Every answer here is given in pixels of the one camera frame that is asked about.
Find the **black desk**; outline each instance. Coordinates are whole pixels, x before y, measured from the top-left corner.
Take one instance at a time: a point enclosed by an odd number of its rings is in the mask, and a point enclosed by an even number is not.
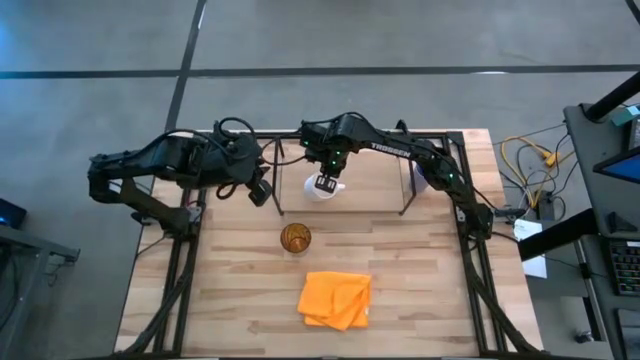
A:
[[[565,109],[567,128],[573,140],[576,156],[580,162],[582,176],[598,225],[598,230],[607,237],[638,239],[638,233],[610,233],[606,216],[615,211],[624,219],[640,228],[640,185],[593,172],[593,166],[626,150],[628,135],[624,128],[607,121],[594,124],[582,115],[582,109]],[[583,236],[580,240],[587,263],[594,273],[608,275],[602,247],[597,236]],[[616,359],[624,358],[624,343],[619,333],[615,310],[624,308],[640,311],[640,298],[616,296],[610,279],[592,278],[600,313],[609,338],[611,351]]]
[[[586,262],[592,273],[609,276],[600,243],[603,240],[597,234],[640,239],[640,233],[612,234],[606,220],[607,215],[615,211],[640,228],[640,185],[594,173],[593,166],[626,150],[627,133],[609,121],[603,124],[588,121],[580,107],[567,107],[564,115],[592,209],[521,242],[521,256],[528,259],[577,240],[578,259]],[[593,276],[585,282],[591,301],[592,331],[609,342],[615,359],[623,359],[624,343],[618,330],[615,310],[624,308],[640,311],[640,298],[616,296],[612,281],[608,278]]]
[[[0,244],[11,247],[11,257],[16,258],[7,261],[15,261],[19,274],[15,279],[19,283],[16,305],[12,306],[13,310],[9,313],[4,327],[0,329],[0,360],[5,360],[12,358],[15,340],[22,334],[29,315],[35,293],[33,290],[38,280],[46,276],[45,270],[49,258],[53,255],[61,256],[65,262],[73,264],[78,260],[80,250],[59,245],[6,226],[0,226]],[[4,276],[4,279],[0,280],[13,282],[14,279]],[[0,291],[2,291],[0,295],[8,293],[6,287],[0,288]]]

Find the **electronic device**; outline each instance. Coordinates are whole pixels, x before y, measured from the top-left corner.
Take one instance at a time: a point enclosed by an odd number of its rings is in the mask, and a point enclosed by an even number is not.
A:
[[[640,296],[640,242],[605,239],[603,243],[616,294]]]
[[[594,165],[593,171],[640,184],[640,147],[625,151]]]
[[[27,210],[4,199],[0,199],[0,226],[20,229],[26,216]]]

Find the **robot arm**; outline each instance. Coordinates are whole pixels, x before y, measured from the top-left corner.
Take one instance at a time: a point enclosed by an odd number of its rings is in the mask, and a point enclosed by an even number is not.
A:
[[[192,137],[177,136],[190,133]],[[262,206],[271,195],[271,186],[262,177],[262,149],[252,134],[230,133],[216,122],[211,134],[174,130],[160,135],[135,151],[98,154],[91,158],[88,172],[89,195],[102,203],[122,203],[134,208],[134,219],[153,218],[163,230],[175,235],[189,234],[191,214],[184,207],[171,208],[140,191],[133,178],[153,175],[175,181],[183,189],[218,186],[220,199],[231,196],[238,185],[250,189],[249,198]],[[121,184],[114,180],[122,179]],[[229,188],[226,194],[223,189]]]
[[[493,213],[485,204],[476,201],[474,190],[460,176],[455,159],[430,141],[408,134],[391,133],[376,129],[357,113],[345,113],[327,127],[304,123],[300,129],[300,145],[306,148],[305,158],[320,162],[322,177],[315,186],[333,192],[336,181],[347,165],[350,152],[372,149],[415,161],[423,170],[425,180],[434,189],[451,197],[456,209],[465,217],[468,236],[489,239],[493,226]]]

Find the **yellow cable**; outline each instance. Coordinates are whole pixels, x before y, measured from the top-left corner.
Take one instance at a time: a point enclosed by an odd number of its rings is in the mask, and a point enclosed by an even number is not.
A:
[[[569,156],[575,154],[575,151],[572,151],[570,153],[568,153],[567,155],[565,155],[562,159],[560,159],[559,161],[557,161],[555,163],[555,166],[560,166],[560,164],[562,164],[563,161],[567,160],[567,158],[569,158]],[[538,201],[540,200],[540,194],[542,194],[542,187],[544,186],[544,183],[547,181],[547,178],[550,177],[551,175],[551,171],[553,170],[553,167],[549,170],[547,170],[546,175],[544,176],[544,179],[542,179],[542,182],[540,183],[540,187],[538,187],[538,190],[536,191],[536,197],[534,199],[534,201],[531,203],[531,207],[535,208],[538,205]]]
[[[529,140],[527,138],[521,137],[521,136],[509,136],[508,138],[503,140],[502,144],[504,145],[504,143],[507,143],[507,142],[512,141],[512,140],[520,140],[520,141],[522,141],[524,143],[527,143],[527,144],[531,145],[531,147],[533,147],[536,151],[538,151],[540,153],[540,155],[544,155],[544,153],[546,152],[538,144],[534,143],[533,141],[531,141],[531,140]]]
[[[511,171],[516,175],[516,177],[518,177],[518,179],[521,181],[521,185],[522,188],[525,189],[525,194],[527,195],[527,198],[529,199],[529,204],[533,203],[534,199],[533,199],[533,194],[531,194],[531,191],[525,186],[525,184],[527,183],[527,179],[524,176],[524,174],[520,173],[520,171],[518,171],[509,161],[509,159],[507,158],[507,153],[506,153],[506,143],[513,141],[513,140],[520,140],[526,144],[531,145],[531,147],[533,147],[536,151],[538,151],[540,153],[540,155],[544,155],[545,151],[540,148],[537,144],[535,144],[534,142],[530,141],[529,139],[520,137],[520,136],[510,136],[506,139],[503,140],[502,144],[500,145],[500,152],[502,154],[502,160],[504,160],[505,164],[507,164],[507,166],[509,167],[509,169],[511,169]]]

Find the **white paper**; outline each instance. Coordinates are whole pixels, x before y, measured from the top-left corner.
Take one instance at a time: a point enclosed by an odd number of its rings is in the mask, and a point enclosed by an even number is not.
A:
[[[531,235],[542,231],[542,224],[527,220],[516,220],[513,227],[513,234],[518,241],[524,240]],[[544,255],[529,259],[522,263],[524,273],[529,276],[547,278],[547,264]]]

